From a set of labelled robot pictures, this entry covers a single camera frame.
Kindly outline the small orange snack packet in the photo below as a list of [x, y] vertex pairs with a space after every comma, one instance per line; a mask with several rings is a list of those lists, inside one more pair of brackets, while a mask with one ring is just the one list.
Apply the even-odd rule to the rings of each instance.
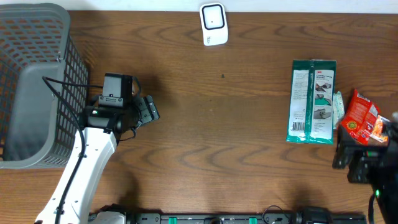
[[387, 142], [389, 137], [387, 134], [383, 133], [383, 129], [390, 121], [383, 116], [378, 115], [377, 120], [374, 125], [374, 129], [372, 130], [370, 137], [379, 141], [380, 143]]

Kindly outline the large red snack bag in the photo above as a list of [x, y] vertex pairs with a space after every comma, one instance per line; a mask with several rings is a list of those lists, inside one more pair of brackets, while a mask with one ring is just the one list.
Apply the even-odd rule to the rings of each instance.
[[380, 109], [371, 100], [354, 89], [341, 126], [357, 142], [368, 145]]

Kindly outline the teal wet wipes packet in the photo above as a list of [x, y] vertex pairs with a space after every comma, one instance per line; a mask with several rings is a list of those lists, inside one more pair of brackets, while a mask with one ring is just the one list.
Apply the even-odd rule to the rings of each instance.
[[338, 129], [341, 120], [345, 116], [343, 97], [340, 91], [333, 95], [333, 129]]

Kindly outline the green white packet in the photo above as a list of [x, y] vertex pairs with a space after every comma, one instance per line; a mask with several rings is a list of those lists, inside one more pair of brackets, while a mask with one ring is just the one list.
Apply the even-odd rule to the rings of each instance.
[[334, 60], [294, 60], [287, 142], [333, 144]]

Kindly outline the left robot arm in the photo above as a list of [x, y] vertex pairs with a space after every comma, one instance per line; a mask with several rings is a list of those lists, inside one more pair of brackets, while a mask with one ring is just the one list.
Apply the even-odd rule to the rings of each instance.
[[121, 136], [159, 118], [150, 95], [96, 96], [79, 117], [67, 166], [35, 222], [88, 223], [98, 183]]

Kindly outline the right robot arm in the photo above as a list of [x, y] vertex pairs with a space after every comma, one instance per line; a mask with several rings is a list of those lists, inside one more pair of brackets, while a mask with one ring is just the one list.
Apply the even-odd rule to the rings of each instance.
[[384, 221], [397, 224], [397, 123], [387, 123], [382, 133], [389, 138], [386, 146], [365, 146], [339, 127], [332, 168], [348, 166], [348, 182], [371, 185], [369, 223], [374, 222], [373, 203], [377, 201]]

